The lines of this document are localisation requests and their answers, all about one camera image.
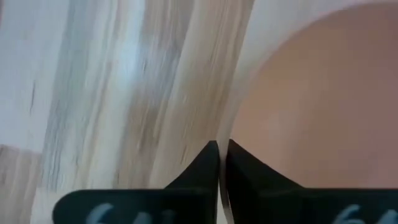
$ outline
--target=light wood grain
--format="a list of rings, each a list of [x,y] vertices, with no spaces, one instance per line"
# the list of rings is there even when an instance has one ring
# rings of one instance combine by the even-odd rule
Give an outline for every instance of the light wood grain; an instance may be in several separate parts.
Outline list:
[[[28,223],[40,173],[40,155],[0,145],[0,222]]]
[[[50,223],[76,189],[163,187],[210,139],[225,155],[251,70],[295,30],[362,2],[3,0],[0,143],[41,157],[42,173],[20,190],[33,206],[0,189],[13,195],[0,208],[26,211],[7,222]]]

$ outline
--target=wooden floor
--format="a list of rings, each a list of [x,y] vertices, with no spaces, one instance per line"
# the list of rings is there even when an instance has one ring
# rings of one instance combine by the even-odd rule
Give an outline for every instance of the wooden floor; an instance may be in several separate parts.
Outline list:
[[[164,187],[210,139],[225,152],[251,71],[363,2],[0,0],[0,223],[51,223],[76,189]]]

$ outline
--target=black object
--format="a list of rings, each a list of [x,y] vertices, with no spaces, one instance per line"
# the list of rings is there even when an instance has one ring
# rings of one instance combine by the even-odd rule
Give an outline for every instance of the black object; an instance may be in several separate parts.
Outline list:
[[[397,190],[306,189],[232,140],[226,159],[226,186],[235,224],[398,223]]]
[[[79,190],[56,204],[54,224],[215,223],[220,156],[215,141],[165,189]]]
[[[165,189],[72,192],[56,204],[54,224],[214,224],[219,165],[218,146],[211,141]],[[398,191],[307,189],[233,140],[226,188],[235,224],[398,223]]]

